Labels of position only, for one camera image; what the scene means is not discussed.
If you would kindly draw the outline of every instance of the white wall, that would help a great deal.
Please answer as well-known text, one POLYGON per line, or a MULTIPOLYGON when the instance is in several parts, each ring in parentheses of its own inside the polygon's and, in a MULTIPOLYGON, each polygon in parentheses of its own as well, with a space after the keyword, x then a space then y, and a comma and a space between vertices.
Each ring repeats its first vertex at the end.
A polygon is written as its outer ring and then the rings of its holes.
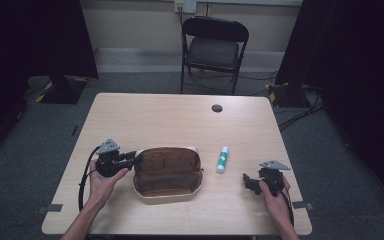
MULTIPOLYGON (((81 1, 94 48, 181 50, 173 1, 81 1)), ((196 15, 205 15, 206 3, 196 15)), ((284 52, 299 6, 210 3, 209 15, 235 20, 249 32, 248 51, 284 52)))

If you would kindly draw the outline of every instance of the white glue stick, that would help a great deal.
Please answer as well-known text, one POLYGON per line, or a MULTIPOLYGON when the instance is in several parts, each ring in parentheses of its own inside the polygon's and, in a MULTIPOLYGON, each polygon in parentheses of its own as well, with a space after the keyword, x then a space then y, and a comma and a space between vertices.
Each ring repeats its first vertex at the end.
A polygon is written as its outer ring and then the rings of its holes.
POLYGON ((226 166, 227 155, 229 155, 229 148, 224 146, 220 153, 219 163, 217 165, 217 172, 223 173, 226 166))

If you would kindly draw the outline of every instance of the chair seat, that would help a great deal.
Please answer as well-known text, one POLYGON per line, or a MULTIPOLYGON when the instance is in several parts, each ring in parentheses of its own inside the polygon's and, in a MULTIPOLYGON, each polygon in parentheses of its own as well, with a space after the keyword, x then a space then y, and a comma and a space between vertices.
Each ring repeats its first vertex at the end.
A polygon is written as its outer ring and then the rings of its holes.
POLYGON ((195 37, 192 39, 186 63, 204 66, 236 68, 239 44, 231 41, 195 37))

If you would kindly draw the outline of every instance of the hand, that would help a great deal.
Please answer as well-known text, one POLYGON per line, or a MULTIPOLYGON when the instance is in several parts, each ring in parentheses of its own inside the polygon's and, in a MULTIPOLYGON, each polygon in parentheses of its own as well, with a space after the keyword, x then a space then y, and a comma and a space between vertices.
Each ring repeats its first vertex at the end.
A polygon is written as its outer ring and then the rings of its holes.
POLYGON ((90 194, 86 204, 96 205, 98 209, 102 209, 110 198, 114 185, 118 180, 123 178, 128 171, 129 169, 124 168, 118 171, 113 177, 103 177, 96 171, 96 160, 92 160, 90 163, 89 175, 90 194))
MULTIPOLYGON (((288 180, 286 180, 285 176, 283 176, 283 182, 285 187, 282 189, 282 192, 289 198, 288 191, 291 185, 288 180)), ((279 229, 280 237, 282 239, 298 239, 298 235, 296 234, 289 217, 288 206, 286 205, 282 194, 273 197, 270 193, 269 186, 267 186, 265 182, 260 181, 259 185, 261 191, 264 193, 264 204, 266 209, 279 229)))

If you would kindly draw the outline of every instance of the leather pouch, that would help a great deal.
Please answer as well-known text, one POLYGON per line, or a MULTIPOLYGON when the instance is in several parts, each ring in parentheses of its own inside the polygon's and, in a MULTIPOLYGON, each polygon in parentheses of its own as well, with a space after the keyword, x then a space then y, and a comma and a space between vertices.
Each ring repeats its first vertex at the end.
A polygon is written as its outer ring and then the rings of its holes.
POLYGON ((137 154, 133 186, 144 198, 192 195, 201 186, 203 169, 195 148, 162 147, 137 154))

